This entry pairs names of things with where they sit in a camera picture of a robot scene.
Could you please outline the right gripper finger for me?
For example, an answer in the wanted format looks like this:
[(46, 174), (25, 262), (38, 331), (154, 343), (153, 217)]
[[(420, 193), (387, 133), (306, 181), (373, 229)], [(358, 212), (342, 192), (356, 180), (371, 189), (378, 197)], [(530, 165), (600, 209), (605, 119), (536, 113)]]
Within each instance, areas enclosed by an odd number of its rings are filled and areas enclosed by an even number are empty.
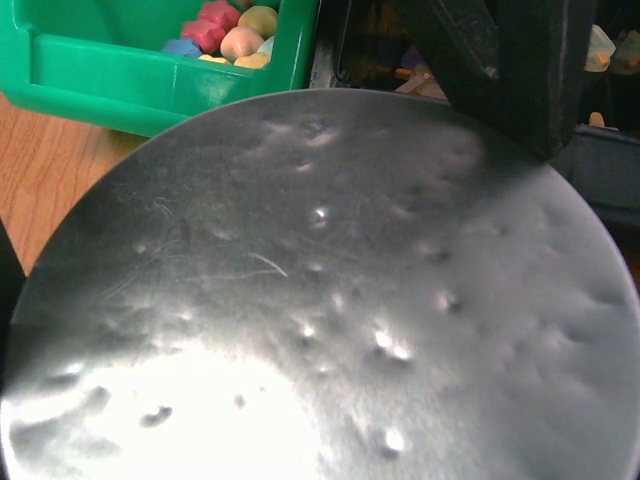
[(4, 224), (0, 231), (0, 348), (1, 386), (7, 358), (10, 321), (25, 282), (25, 274)]

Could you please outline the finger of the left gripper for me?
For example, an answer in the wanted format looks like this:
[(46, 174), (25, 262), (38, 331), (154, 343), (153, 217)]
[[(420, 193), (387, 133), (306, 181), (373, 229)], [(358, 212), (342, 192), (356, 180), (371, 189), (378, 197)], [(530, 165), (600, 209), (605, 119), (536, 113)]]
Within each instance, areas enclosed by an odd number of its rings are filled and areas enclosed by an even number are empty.
[(450, 104), (541, 158), (577, 124), (594, 1), (397, 1)]

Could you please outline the black popsicle candy bin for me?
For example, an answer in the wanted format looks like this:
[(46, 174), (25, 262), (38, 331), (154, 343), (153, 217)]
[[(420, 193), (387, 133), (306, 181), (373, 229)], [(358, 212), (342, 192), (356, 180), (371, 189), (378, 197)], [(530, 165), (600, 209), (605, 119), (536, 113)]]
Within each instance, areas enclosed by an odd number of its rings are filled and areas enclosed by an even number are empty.
[[(322, 2), (310, 86), (386, 88), (391, 84), (391, 72), (407, 50), (415, 49), (421, 56), (394, 10), (395, 2)], [(637, 228), (638, 140), (580, 126), (578, 118), (569, 143), (545, 160), (578, 190), (604, 222)]]

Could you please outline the green plastic bin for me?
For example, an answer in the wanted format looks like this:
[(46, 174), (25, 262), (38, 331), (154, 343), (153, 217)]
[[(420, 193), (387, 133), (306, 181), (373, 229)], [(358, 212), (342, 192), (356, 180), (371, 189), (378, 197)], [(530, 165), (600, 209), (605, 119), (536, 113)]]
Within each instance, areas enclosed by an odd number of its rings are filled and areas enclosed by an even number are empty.
[(302, 88), (318, 4), (268, 5), (275, 47), (252, 70), (162, 52), (199, 1), (4, 1), (1, 91), (20, 108), (153, 136), (227, 103)]

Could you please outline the metal jar lid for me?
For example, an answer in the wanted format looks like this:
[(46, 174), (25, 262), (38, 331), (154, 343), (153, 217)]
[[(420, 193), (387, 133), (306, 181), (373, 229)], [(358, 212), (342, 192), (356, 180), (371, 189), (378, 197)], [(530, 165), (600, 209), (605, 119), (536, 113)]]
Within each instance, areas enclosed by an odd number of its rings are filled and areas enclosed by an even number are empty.
[(450, 107), (300, 90), (148, 141), (43, 249), (11, 479), (632, 479), (639, 301), (552, 167)]

